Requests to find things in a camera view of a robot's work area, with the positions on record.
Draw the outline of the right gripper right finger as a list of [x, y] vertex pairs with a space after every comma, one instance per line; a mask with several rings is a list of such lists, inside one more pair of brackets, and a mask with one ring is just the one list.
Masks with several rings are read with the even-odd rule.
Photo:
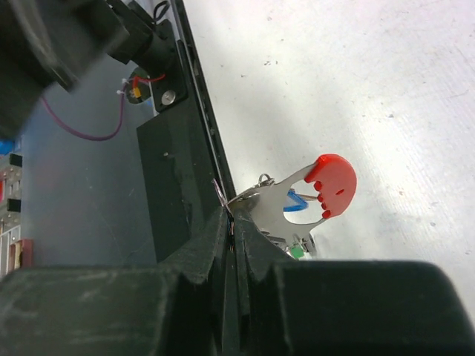
[[431, 263], [292, 259], [235, 214], [248, 355], [472, 355], [474, 327]]

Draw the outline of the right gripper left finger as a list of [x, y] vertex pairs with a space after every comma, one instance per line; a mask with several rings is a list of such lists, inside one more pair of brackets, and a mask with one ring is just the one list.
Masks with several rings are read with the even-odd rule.
[[227, 213], [155, 266], [22, 268], [1, 282], [3, 355], [218, 355]]

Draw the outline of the red handle spring keyring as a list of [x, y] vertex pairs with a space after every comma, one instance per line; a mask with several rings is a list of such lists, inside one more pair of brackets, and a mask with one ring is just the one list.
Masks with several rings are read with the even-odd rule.
[[[233, 217], [236, 210], [246, 211], [260, 233], [289, 253], [300, 245], [304, 253], [315, 254], [310, 232], [327, 220], [343, 214], [353, 200], [357, 177], [352, 165], [338, 154], [323, 154], [317, 160], [280, 182], [261, 174], [258, 184], [226, 200], [217, 182], [213, 182], [221, 205]], [[290, 222], [283, 207], [292, 189], [309, 204], [320, 204], [322, 213], [315, 222]]]

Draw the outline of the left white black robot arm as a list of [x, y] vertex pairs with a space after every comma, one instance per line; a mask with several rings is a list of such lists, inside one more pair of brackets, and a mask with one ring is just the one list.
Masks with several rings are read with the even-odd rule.
[[2, 1], [1, 137], [15, 139], [46, 88], [73, 89], [104, 54], [159, 76], [174, 52], [136, 1]]

